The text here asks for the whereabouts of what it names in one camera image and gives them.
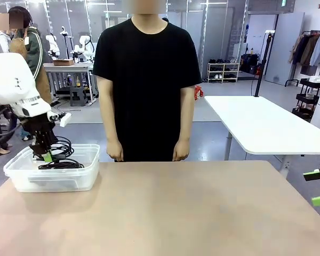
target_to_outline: shoe rack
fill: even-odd
[[[217,81],[238,81],[239,63],[208,63],[207,64],[207,82]],[[221,75],[221,78],[214,78],[216,75]]]

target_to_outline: brown table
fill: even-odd
[[[5,255],[320,255],[320,216],[267,162],[102,163],[87,192],[3,184]]]

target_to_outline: person's right hand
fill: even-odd
[[[108,141],[107,154],[118,162],[123,162],[123,149],[118,140]]]

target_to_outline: clear plastic bin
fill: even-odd
[[[45,162],[33,159],[29,147],[23,149],[5,166],[5,175],[19,192],[68,192],[90,190],[99,171],[100,146],[72,144],[71,159],[84,164],[81,169],[39,170]]]

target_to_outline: stool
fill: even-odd
[[[70,106],[82,106],[87,103],[85,89],[83,87],[70,87]]]

